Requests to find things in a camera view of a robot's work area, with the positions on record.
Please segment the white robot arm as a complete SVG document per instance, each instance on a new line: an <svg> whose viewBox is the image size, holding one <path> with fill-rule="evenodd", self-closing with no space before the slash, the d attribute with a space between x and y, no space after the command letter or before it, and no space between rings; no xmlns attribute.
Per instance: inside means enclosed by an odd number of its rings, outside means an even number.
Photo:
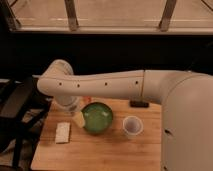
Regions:
<svg viewBox="0 0 213 171"><path fill-rule="evenodd" d="M213 171L213 76L136 70L77 76L64 60L39 77L38 90L70 108L75 96L142 100L162 106L161 171Z"/></svg>

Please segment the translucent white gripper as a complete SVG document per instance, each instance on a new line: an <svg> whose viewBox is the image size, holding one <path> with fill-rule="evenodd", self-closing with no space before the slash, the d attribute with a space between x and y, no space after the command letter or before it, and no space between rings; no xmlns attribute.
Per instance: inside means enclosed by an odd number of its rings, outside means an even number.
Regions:
<svg viewBox="0 0 213 171"><path fill-rule="evenodd" d="M80 110L80 98L77 96L56 96L55 101L60 109L68 113ZM80 128L85 126L85 119L82 112L77 112L72 117L73 121Z"/></svg>

